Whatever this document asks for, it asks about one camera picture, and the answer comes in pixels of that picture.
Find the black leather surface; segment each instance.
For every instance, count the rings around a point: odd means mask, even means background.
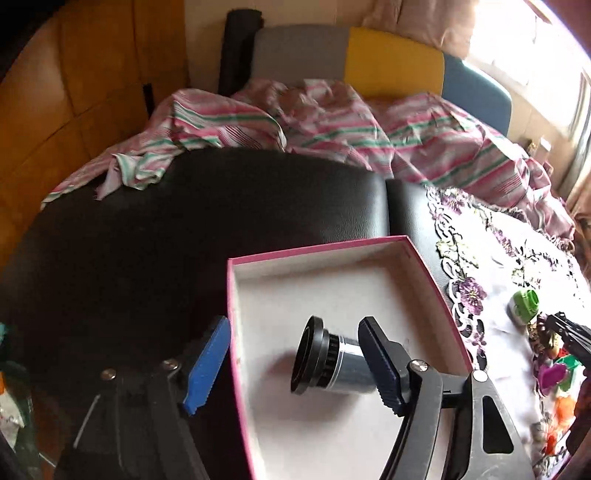
[[[439,290],[445,292],[449,277],[441,267],[436,248],[439,237],[429,212],[425,188],[400,180],[387,180],[386,189],[390,235],[408,235],[431,271]],[[449,296],[443,293],[443,298],[451,308]]]
[[[389,233],[378,175],[274,152],[193,151],[144,192],[93,195],[48,205],[0,281],[33,383],[74,424],[101,370],[152,368],[226,311],[227,258]],[[248,477],[227,361],[191,428],[212,479]]]

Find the blue headboard panel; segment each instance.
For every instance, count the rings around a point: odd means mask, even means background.
[[[506,136],[511,120],[509,92],[486,73],[457,57],[447,53],[443,57],[445,75],[441,96]]]

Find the yellow headboard panel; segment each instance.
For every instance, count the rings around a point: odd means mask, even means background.
[[[441,95],[443,72],[443,53],[435,48],[390,33],[350,29],[345,82],[364,97]]]

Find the cylindrical container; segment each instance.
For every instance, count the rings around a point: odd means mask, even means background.
[[[527,325],[538,315],[540,301],[538,294],[531,288],[516,291],[509,302],[509,310],[517,322]]]
[[[359,342],[329,333],[322,319],[314,316],[302,333],[291,373],[292,393],[301,395],[308,387],[341,393],[375,390]]]

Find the purple plastic object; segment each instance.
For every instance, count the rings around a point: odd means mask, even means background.
[[[556,385],[566,378],[568,373],[569,369],[565,364],[554,364],[551,367],[540,366],[538,385],[542,395],[548,395]]]

